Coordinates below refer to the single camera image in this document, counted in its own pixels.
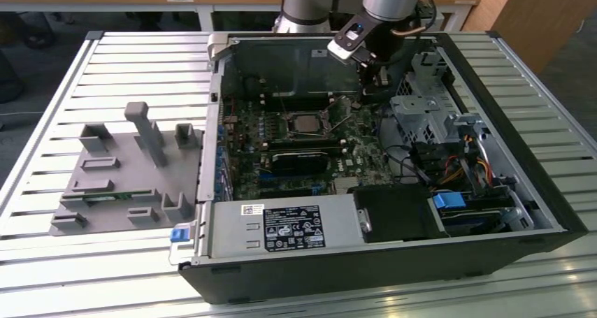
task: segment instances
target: floor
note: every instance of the floor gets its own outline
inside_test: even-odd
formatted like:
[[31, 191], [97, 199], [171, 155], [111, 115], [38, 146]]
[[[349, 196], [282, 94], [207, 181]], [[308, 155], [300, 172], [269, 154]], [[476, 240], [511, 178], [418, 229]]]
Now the floor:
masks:
[[[62, 78], [89, 31], [137, 31], [139, 22], [125, 13], [77, 13], [75, 23], [51, 22], [58, 35], [57, 44], [46, 50], [31, 50], [22, 44], [0, 46], [14, 68], [26, 82], [24, 94], [12, 102], [0, 104], [0, 183], [4, 182], [22, 149], [30, 139], [43, 110], [55, 94]], [[234, 18], [215, 19], [229, 30]], [[260, 29], [270, 20], [257, 18]], [[199, 30], [197, 16], [182, 13], [179, 21], [165, 13], [161, 22], [163, 30]], [[557, 57], [541, 73], [540, 79], [551, 88], [573, 116], [593, 137], [597, 138], [597, 13], [587, 19], [584, 29], [575, 34]], [[2, 116], [6, 113], [34, 112], [32, 114]]]

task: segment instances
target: barcode sticker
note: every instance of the barcode sticker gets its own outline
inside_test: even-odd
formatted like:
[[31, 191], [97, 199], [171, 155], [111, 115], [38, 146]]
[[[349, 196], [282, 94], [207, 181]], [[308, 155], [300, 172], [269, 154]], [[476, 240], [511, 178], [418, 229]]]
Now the barcode sticker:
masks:
[[249, 204], [241, 206], [241, 215], [264, 215], [264, 204]]

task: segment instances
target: circuit board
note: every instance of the circuit board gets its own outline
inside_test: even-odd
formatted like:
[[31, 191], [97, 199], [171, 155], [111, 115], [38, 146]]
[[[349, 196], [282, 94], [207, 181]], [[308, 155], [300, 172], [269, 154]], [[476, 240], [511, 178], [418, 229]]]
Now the circuit board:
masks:
[[[296, 111], [288, 105], [288, 111], [272, 112], [264, 101], [225, 104], [234, 200], [344, 194], [353, 186], [393, 182], [377, 138], [376, 113], [356, 104], [350, 95], [330, 98], [325, 109], [312, 111]], [[305, 146], [316, 143], [313, 150]], [[277, 144], [298, 146], [276, 150]], [[321, 172], [273, 172], [277, 157], [320, 154], [322, 149], [326, 162]]]

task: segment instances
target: motherboard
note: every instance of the motherboard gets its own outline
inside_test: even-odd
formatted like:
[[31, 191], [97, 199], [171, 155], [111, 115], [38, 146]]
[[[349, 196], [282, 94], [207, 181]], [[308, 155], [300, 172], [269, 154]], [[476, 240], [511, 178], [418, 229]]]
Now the motherboard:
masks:
[[378, 112], [356, 94], [230, 98], [222, 124], [234, 200], [346, 194], [394, 176], [378, 140]]

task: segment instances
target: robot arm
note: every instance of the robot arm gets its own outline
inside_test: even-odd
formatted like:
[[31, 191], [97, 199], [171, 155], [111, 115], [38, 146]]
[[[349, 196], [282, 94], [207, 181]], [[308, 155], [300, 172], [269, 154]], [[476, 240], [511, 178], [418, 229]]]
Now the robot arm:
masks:
[[406, 36], [418, 35], [434, 23], [437, 9], [426, 26], [413, 16], [418, 0], [284, 0], [276, 32], [321, 33], [330, 31], [330, 12], [356, 13], [328, 45], [333, 56], [345, 64], [357, 61], [361, 84], [373, 83], [384, 66], [401, 50]]

